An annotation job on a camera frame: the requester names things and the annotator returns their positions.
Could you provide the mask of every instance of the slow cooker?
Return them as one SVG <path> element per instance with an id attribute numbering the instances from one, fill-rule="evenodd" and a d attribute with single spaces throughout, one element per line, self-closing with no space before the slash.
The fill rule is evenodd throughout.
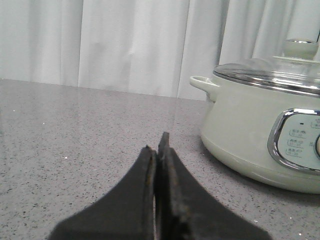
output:
<path id="1" fill-rule="evenodd" d="M 190 77 L 210 101 L 200 135 L 219 161 L 242 175 L 319 194 L 320 62 L 297 51 L 289 57 L 290 51 L 218 65 L 211 78 Z"/>

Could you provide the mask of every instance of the glass lid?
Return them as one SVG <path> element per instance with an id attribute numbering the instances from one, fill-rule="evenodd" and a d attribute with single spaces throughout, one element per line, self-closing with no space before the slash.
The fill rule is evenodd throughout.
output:
<path id="1" fill-rule="evenodd" d="M 218 65 L 213 74 L 237 83 L 320 98 L 320 62 L 273 56 Z"/>

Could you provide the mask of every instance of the black object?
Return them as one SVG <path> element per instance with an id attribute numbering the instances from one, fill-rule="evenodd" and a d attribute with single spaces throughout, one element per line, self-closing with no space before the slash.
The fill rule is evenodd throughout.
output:
<path id="1" fill-rule="evenodd" d="M 271 240 L 216 201 L 192 177 L 164 132 L 99 201 L 59 223 L 49 240 Z"/>

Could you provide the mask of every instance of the white curtain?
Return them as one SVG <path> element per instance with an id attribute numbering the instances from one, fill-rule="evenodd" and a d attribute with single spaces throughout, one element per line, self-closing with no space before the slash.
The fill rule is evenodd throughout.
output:
<path id="1" fill-rule="evenodd" d="M 189 76 L 319 29 L 319 0 L 0 0 L 0 78 L 204 100 Z"/>

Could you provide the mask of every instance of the speckled countertop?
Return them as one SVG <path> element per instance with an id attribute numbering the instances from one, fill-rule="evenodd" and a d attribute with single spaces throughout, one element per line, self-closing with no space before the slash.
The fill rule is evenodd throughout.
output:
<path id="1" fill-rule="evenodd" d="M 107 193 L 163 131 L 207 191 L 274 240 L 319 240 L 320 196 L 277 189 L 217 161 L 206 102 L 0 80 L 0 239 L 43 240 Z"/>

